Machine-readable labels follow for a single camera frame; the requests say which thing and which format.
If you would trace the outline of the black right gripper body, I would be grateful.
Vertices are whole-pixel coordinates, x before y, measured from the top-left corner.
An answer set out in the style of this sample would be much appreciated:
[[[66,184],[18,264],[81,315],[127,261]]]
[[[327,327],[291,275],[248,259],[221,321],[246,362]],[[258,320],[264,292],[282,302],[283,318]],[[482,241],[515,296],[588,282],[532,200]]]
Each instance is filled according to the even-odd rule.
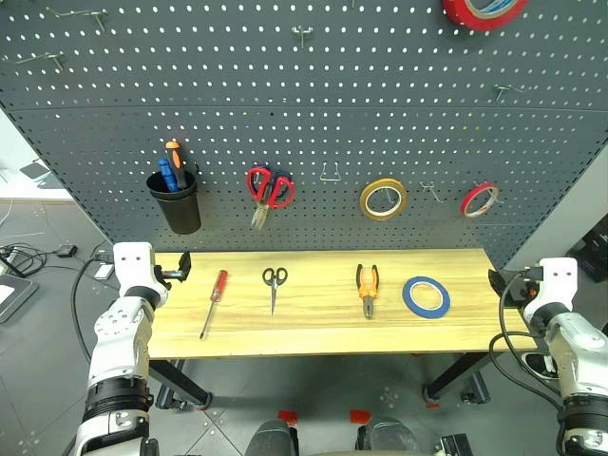
[[[543,267],[526,267],[518,271],[505,284],[504,306],[524,308],[538,296],[542,279]]]

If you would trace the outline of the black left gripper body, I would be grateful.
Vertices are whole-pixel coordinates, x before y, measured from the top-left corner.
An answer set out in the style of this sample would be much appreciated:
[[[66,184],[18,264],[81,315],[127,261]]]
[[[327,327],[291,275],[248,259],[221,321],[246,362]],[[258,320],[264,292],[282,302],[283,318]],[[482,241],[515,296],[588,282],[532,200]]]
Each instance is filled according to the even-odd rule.
[[[167,291],[172,289],[172,281],[182,282],[182,270],[165,271],[161,265],[154,267],[154,276]]]

